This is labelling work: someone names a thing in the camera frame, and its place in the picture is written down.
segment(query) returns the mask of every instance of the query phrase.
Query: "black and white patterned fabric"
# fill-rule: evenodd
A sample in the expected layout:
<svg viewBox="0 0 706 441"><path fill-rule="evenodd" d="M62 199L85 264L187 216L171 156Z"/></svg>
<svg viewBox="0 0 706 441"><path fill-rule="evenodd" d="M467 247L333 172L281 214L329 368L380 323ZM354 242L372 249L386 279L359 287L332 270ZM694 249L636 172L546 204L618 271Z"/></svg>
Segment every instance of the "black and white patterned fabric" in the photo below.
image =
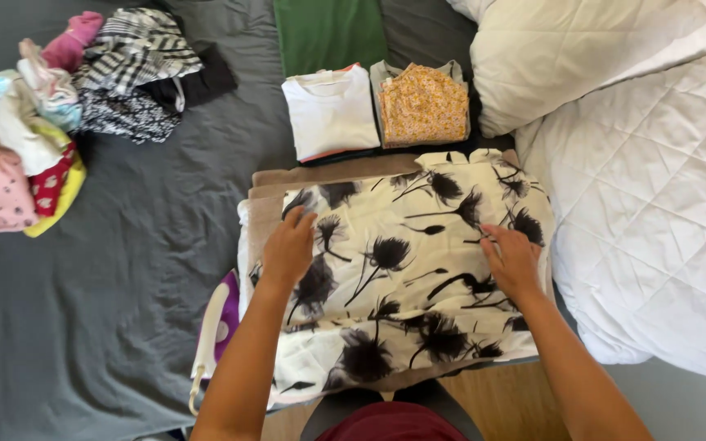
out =
<svg viewBox="0 0 706 441"><path fill-rule="evenodd" d="M138 86L203 68L200 58L168 13L117 9L84 52L91 66L80 86L128 95Z"/></svg>
<svg viewBox="0 0 706 441"><path fill-rule="evenodd" d="M73 74L78 102L83 106L79 132L120 135L135 144L164 142L181 122L179 114L166 110L140 89L123 96L107 89L82 87L89 69L89 65L82 65Z"/></svg>
<svg viewBox="0 0 706 441"><path fill-rule="evenodd" d="M481 224L519 230L544 247L544 274L554 216L543 187L489 149L417 162L413 174L286 193L283 216L304 205L319 217L311 266L285 312L272 404L441 363L537 354L478 242Z"/></svg>

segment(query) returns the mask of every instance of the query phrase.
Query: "maroon shirt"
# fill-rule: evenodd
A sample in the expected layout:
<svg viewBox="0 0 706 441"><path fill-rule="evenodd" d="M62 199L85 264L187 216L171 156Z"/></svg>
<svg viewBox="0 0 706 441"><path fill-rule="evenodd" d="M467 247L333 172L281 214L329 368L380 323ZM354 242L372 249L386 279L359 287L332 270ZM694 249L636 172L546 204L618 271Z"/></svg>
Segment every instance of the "maroon shirt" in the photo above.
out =
<svg viewBox="0 0 706 441"><path fill-rule="evenodd" d="M384 401L353 412L317 441L467 441L440 415L413 403Z"/></svg>

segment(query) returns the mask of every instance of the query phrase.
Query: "person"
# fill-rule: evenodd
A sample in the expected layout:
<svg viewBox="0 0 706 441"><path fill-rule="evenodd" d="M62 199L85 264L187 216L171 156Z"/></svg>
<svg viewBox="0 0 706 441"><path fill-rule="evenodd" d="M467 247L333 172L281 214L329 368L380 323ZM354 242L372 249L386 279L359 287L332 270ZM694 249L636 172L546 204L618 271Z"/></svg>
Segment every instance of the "person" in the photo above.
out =
<svg viewBox="0 0 706 441"><path fill-rule="evenodd" d="M244 319L222 355L194 426L191 441L259 441L265 418L277 340L293 287L309 268L312 224L298 206L270 236L263 274ZM612 379L588 354L553 303L541 291L541 248L521 232L483 225L481 246L497 286L524 315L563 421L574 441L652 439ZM301 441L480 441L480 432L437 383L426 381L380 394L351 389L326 396L310 417Z"/></svg>

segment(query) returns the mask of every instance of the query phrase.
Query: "quilted comforter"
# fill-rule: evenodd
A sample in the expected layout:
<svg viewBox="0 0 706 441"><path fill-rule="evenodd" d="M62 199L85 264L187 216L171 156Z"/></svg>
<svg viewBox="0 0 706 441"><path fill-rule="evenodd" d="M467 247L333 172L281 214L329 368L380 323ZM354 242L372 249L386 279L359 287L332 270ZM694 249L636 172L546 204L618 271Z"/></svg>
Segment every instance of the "quilted comforter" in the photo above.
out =
<svg viewBox="0 0 706 441"><path fill-rule="evenodd" d="M554 279L591 354L706 375L706 56L561 106L516 147L552 200Z"/></svg>

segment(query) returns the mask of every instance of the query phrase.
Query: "folded white t-shirt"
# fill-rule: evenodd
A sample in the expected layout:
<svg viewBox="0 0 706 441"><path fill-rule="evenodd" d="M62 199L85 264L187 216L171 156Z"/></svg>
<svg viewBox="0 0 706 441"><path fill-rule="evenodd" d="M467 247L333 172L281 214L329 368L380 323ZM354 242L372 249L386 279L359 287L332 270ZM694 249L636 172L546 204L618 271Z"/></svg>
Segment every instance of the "folded white t-shirt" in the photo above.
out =
<svg viewBox="0 0 706 441"><path fill-rule="evenodd" d="M293 76L282 92L299 161L380 146L365 68Z"/></svg>

